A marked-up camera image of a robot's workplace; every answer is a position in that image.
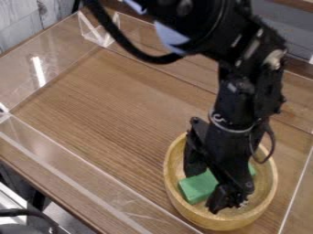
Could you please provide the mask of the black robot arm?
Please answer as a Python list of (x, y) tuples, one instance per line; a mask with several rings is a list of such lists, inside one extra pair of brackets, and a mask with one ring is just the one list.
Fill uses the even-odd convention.
[(249, 161), (270, 116), (285, 102), (286, 42), (253, 14), (250, 0), (124, 0), (150, 15), (159, 37), (178, 56), (201, 54), (219, 63), (219, 90), (207, 119), (191, 118), (183, 170), (209, 170), (218, 184), (206, 207), (217, 214), (238, 207), (254, 192)]

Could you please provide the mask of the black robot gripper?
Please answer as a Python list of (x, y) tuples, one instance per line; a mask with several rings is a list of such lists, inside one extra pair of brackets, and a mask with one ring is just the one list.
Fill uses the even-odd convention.
[(241, 207), (248, 195), (254, 192), (249, 172), (249, 159), (260, 146), (265, 129), (257, 122), (248, 129), (225, 129), (214, 122), (191, 118), (191, 129), (183, 150), (186, 177), (201, 175), (210, 169), (219, 184), (206, 201), (210, 213)]

